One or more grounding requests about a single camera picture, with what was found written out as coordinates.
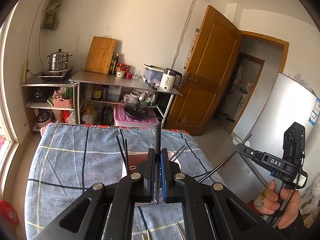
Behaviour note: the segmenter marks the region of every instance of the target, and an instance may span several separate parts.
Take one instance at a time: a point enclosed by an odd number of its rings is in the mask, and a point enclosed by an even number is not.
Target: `frying pan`
[[[135,120],[142,120],[147,117],[162,119],[162,117],[157,117],[155,115],[149,115],[149,112],[146,108],[139,106],[137,104],[126,104],[123,108],[124,108],[126,115],[131,117],[132,119],[135,119]]]

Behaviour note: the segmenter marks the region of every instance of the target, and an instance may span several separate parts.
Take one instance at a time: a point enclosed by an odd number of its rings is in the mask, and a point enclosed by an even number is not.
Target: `cutting board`
[[[117,40],[94,36],[84,70],[108,74]]]

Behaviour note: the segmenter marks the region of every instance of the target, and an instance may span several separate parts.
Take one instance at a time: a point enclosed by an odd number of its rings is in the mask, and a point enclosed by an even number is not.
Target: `kettle handle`
[[[182,80],[182,74],[180,72],[177,71],[176,76],[179,76],[179,82],[178,84],[176,84],[175,86],[173,86],[174,88],[180,86],[181,80]]]

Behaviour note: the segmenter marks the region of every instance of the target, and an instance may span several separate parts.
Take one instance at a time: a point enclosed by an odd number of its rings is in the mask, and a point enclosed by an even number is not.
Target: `silver screw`
[[[141,174],[138,172],[131,174],[131,179],[140,179],[140,178],[141,178]]]
[[[184,179],[186,176],[183,173],[177,173],[175,177],[176,179]]]
[[[95,183],[95,184],[93,184],[93,189],[94,190],[99,190],[99,189],[102,189],[102,183],[100,183],[100,182],[98,182],[98,183]]]
[[[215,190],[222,190],[223,189],[223,185],[221,183],[215,183],[215,184],[213,184],[213,188]]]

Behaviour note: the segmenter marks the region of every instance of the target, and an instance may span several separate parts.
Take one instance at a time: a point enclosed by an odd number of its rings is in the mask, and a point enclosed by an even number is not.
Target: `silver refrigerator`
[[[319,115],[320,101],[309,90],[290,77],[279,73],[271,94],[251,128],[250,147],[282,158],[284,132],[297,122],[310,136]],[[270,172],[236,153],[218,172],[226,186],[248,203],[274,178]]]

